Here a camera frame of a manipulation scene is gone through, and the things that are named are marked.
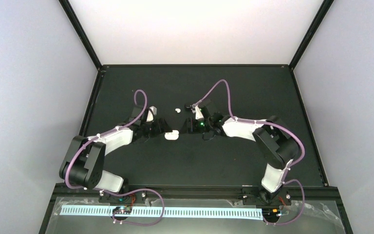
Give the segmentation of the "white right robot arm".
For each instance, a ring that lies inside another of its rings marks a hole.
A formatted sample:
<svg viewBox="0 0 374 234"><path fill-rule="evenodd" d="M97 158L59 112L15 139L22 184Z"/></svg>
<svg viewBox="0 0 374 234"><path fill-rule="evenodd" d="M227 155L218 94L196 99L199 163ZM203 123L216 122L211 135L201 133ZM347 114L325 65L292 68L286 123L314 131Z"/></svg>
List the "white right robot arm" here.
<svg viewBox="0 0 374 234"><path fill-rule="evenodd" d="M258 199L271 204L285 184L285 177L297 154L305 154L301 140L284 127L276 116L262 120L244 120L230 117L220 112L211 100L199 104L185 104L185 109L194 114L185 120L182 134L201 134L203 140L212 140L215 136L236 137L256 143L267 165L258 190Z"/></svg>

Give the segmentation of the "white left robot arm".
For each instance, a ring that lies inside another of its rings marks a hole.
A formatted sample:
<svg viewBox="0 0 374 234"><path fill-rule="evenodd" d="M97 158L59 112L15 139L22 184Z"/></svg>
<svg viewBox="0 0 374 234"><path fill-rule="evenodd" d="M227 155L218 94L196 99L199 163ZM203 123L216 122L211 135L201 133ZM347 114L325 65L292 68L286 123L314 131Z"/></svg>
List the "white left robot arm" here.
<svg viewBox="0 0 374 234"><path fill-rule="evenodd" d="M105 156L140 138L172 133L172 128L156 112L155 106L134 106L131 116L113 129L95 136L75 136L59 169L60 178L73 189L119 192L124 179L104 170Z"/></svg>

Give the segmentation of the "black earbud charging case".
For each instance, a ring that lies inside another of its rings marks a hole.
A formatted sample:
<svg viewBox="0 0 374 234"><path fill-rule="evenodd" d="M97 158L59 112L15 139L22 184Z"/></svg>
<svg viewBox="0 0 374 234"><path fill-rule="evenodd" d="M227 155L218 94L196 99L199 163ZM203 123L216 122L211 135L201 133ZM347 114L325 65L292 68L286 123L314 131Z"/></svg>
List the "black earbud charging case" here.
<svg viewBox="0 0 374 234"><path fill-rule="evenodd" d="M184 105L184 108L185 108L186 110L187 110L187 109L191 110L191 109L192 109L192 105L186 103L186 104Z"/></svg>

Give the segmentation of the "white earbud charging case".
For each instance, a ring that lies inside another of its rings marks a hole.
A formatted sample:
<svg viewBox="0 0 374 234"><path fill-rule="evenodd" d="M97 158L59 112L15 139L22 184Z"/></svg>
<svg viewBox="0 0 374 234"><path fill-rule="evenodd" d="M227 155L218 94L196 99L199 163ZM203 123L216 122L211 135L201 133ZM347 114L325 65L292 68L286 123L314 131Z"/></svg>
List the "white earbud charging case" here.
<svg viewBox="0 0 374 234"><path fill-rule="evenodd" d="M177 140L179 138L179 131L172 130L171 132L165 132L164 137L166 140Z"/></svg>

